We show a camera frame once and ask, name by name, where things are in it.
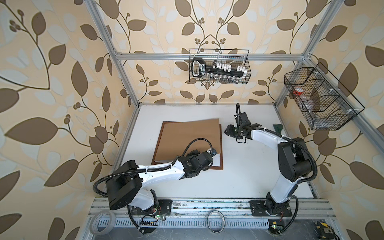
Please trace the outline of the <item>mountain landscape photo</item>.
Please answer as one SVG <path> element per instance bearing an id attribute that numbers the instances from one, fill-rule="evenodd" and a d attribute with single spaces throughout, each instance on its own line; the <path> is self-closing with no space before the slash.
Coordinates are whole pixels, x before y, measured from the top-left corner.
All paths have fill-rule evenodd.
<path id="1" fill-rule="evenodd" d="M 213 164 L 211 166 L 211 169 L 220 169 L 221 167 L 221 154 L 216 154 L 215 156 L 213 156 Z"/>

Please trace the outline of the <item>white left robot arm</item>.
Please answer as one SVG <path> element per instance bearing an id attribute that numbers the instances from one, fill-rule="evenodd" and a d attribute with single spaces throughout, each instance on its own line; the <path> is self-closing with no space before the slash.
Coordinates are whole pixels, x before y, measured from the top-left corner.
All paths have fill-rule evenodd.
<path id="1" fill-rule="evenodd" d="M 121 165 L 111 175 L 100 178 L 93 191 L 109 200 L 111 211 L 128 205 L 147 211 L 158 206 L 156 193 L 148 187 L 165 181 L 191 179 L 207 171 L 214 163 L 217 151 L 194 150 L 186 156 L 177 156 L 171 163 L 158 166 L 137 165 L 134 160 Z"/>

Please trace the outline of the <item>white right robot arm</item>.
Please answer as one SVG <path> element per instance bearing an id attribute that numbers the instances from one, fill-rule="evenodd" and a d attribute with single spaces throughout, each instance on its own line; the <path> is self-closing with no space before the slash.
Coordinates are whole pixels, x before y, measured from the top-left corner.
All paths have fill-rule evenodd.
<path id="1" fill-rule="evenodd" d="M 273 189 L 267 193 L 265 202 L 254 206 L 258 212 L 276 216 L 289 206 L 290 199 L 300 184 L 310 182 L 317 176 L 315 159 L 304 139 L 285 137 L 263 128 L 260 124 L 252 124 L 239 105 L 235 121 L 235 126 L 227 126 L 227 136 L 235 138 L 237 143 L 241 140 L 258 141 L 278 152 L 280 176 Z"/>

